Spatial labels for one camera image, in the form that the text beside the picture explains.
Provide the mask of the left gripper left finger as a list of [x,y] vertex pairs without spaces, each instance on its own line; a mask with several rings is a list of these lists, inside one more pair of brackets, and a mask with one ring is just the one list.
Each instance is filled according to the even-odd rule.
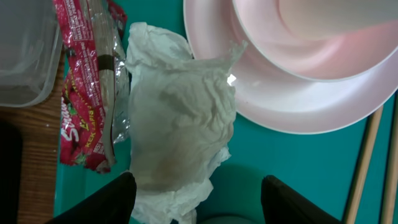
[[50,224],[128,224],[136,200],[137,185],[130,172],[99,189]]

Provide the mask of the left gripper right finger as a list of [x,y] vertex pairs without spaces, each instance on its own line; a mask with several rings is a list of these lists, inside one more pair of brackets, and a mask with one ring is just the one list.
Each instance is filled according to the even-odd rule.
[[273,175],[262,180],[261,204],[266,224],[341,224]]

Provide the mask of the red snack wrapper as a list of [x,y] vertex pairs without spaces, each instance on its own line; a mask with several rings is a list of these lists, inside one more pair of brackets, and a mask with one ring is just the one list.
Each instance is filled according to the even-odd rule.
[[61,97],[60,162],[98,173],[126,136],[129,75],[121,45],[127,16],[114,1],[54,0],[69,64]]

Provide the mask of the white tissue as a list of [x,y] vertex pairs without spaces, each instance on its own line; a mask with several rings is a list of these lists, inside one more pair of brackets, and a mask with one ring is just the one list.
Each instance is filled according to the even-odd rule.
[[232,66],[247,43],[218,58],[193,58],[187,40],[160,27],[130,26],[126,68],[129,170],[137,184],[132,217],[141,223],[195,223],[212,173],[230,157],[236,118]]

